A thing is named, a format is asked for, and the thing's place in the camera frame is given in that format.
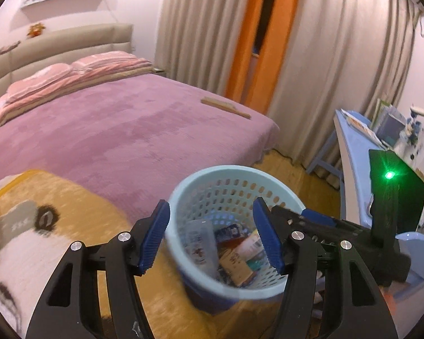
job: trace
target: blue plastic stool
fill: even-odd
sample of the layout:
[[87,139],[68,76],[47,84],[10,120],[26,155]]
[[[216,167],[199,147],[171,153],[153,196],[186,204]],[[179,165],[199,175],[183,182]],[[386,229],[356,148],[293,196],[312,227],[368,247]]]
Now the blue plastic stool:
[[[357,120],[360,120],[365,125],[368,125],[371,123],[369,119],[364,117],[362,114],[355,112],[354,110],[348,110],[348,113],[350,113],[353,117],[355,117]],[[330,150],[330,148],[336,143],[338,140],[338,136],[336,134],[336,130],[333,130],[333,132],[328,137],[325,144],[321,147],[315,158],[312,160],[309,167],[306,169],[306,173],[310,174],[317,166],[320,166],[330,172],[331,174],[335,175],[339,179],[339,190],[341,194],[341,210],[340,210],[340,218],[345,219],[345,189],[344,189],[344,175],[342,174],[342,170],[339,170],[336,167],[333,167],[331,164],[326,163],[322,158],[324,155]]]

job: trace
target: purple bedspread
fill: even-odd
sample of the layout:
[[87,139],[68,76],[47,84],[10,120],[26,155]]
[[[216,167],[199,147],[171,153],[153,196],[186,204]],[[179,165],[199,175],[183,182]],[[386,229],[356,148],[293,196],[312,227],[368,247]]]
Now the purple bedspread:
[[146,74],[55,99],[0,127],[0,179],[42,169],[110,200],[130,222],[149,216],[191,173],[250,166],[275,144],[272,120],[201,104],[205,95],[214,96]]

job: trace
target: wooden ruler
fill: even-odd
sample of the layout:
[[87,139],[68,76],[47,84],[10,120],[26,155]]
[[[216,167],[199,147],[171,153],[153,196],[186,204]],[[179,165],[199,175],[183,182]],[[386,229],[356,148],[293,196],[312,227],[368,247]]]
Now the wooden ruler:
[[239,111],[232,103],[227,103],[225,101],[220,101],[218,99],[210,98],[210,97],[204,97],[201,99],[201,103],[207,104],[208,106],[215,107],[221,110],[225,110],[229,113],[234,113],[236,115],[242,116],[244,118],[247,118],[248,120],[251,120],[251,115],[245,112]]

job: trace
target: wooden floor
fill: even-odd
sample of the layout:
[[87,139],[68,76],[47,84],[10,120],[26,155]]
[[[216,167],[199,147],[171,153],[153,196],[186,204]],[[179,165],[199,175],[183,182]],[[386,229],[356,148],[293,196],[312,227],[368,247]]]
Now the wooden floor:
[[340,196],[325,180],[315,174],[306,174],[301,165],[292,165],[276,150],[271,150],[261,164],[254,168],[267,172],[288,186],[309,209],[339,218]]

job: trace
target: light blue basket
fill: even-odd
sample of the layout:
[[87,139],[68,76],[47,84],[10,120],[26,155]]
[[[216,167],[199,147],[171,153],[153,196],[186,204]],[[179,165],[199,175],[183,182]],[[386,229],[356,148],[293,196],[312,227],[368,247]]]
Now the light blue basket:
[[165,233],[168,248],[184,281],[207,292],[208,299],[212,295],[234,302],[264,300],[284,292],[287,277],[278,275],[267,258],[249,286],[235,288],[203,273],[185,252],[185,223],[193,219],[210,219],[215,229],[239,222],[249,232],[254,231],[252,208],[254,199],[259,196],[269,207],[277,204],[298,214],[305,209],[300,199],[277,179],[242,166],[203,169],[184,179],[171,194],[171,217]]

